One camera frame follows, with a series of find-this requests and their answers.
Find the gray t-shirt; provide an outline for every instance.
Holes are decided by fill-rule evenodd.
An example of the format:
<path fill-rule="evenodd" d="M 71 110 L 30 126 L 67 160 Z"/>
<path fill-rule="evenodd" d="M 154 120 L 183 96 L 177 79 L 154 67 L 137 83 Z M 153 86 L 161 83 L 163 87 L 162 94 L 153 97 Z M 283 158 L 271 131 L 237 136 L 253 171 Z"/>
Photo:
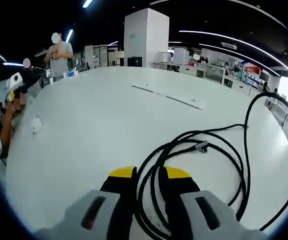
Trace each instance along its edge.
<path fill-rule="evenodd" d="M 73 52 L 72 45 L 69 42 L 62 41 L 58 48 L 60 51 L 65 53 Z M 62 75 L 63 73 L 68 72 L 67 58 L 59 58 L 59 59 L 50 59 L 50 69 L 53 70 L 54 76 Z"/>

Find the white column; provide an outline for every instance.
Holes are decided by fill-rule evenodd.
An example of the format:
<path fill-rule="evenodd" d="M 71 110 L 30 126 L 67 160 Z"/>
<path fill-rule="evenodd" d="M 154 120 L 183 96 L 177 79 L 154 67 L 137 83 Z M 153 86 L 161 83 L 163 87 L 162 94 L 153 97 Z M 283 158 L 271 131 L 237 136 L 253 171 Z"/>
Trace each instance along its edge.
<path fill-rule="evenodd" d="M 125 18 L 124 62 L 134 56 L 143 58 L 143 67 L 152 67 L 158 52 L 167 52 L 169 17 L 150 8 Z"/>

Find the cable connector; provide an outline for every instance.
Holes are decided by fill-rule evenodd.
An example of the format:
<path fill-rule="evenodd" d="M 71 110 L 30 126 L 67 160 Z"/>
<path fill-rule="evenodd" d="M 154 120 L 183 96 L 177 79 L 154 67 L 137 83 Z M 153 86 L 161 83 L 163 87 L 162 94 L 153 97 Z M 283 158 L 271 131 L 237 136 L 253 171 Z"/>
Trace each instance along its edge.
<path fill-rule="evenodd" d="M 202 152 L 203 154 L 205 154 L 208 152 L 208 149 L 207 149 L 208 144 L 209 144 L 208 141 L 203 141 L 202 143 L 198 143 L 198 144 L 194 145 L 193 147 L 195 148 L 195 150 L 198 150 L 198 151 Z"/>

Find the white table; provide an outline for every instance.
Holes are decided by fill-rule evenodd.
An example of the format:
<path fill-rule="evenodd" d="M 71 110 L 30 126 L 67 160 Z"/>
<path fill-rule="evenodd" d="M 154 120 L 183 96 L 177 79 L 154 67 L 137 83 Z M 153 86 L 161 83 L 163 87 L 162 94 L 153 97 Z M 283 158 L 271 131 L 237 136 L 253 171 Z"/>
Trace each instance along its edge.
<path fill-rule="evenodd" d="M 206 107 L 198 110 L 134 88 L 134 83 L 204 101 Z M 105 67 L 63 79 L 46 86 L 22 119 L 8 155 L 7 197 L 29 230 L 51 228 L 63 218 L 65 209 L 91 189 L 99 189 L 110 171 L 139 167 L 155 148 L 183 132 L 244 123 L 250 101 L 241 92 L 211 81 L 153 68 Z M 30 123 L 35 115 L 40 116 L 43 130 L 33 135 Z M 249 126 L 252 179 L 241 223 L 255 229 L 270 220 L 288 198 L 288 141 L 262 104 L 254 106 Z M 243 130 L 218 134 L 245 161 Z M 216 139 L 200 139 L 233 154 Z M 166 165 L 187 171 L 202 190 L 212 191 L 225 202 L 239 184 L 233 165 L 215 150 L 180 155 Z M 144 202 L 154 219 L 149 200 Z M 149 238 L 133 223 L 130 239 Z"/>

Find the man in gray shirt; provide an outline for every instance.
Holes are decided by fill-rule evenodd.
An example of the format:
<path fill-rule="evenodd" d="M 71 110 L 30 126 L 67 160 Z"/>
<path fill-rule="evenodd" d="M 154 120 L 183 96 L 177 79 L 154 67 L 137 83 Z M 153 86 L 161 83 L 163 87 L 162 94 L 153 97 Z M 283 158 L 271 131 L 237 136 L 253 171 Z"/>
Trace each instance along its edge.
<path fill-rule="evenodd" d="M 69 42 L 62 40 L 62 34 L 59 34 L 58 43 L 51 46 L 44 58 L 46 63 L 50 62 L 50 69 L 53 70 L 54 76 L 60 76 L 68 72 L 67 59 L 73 57 L 73 48 Z"/>

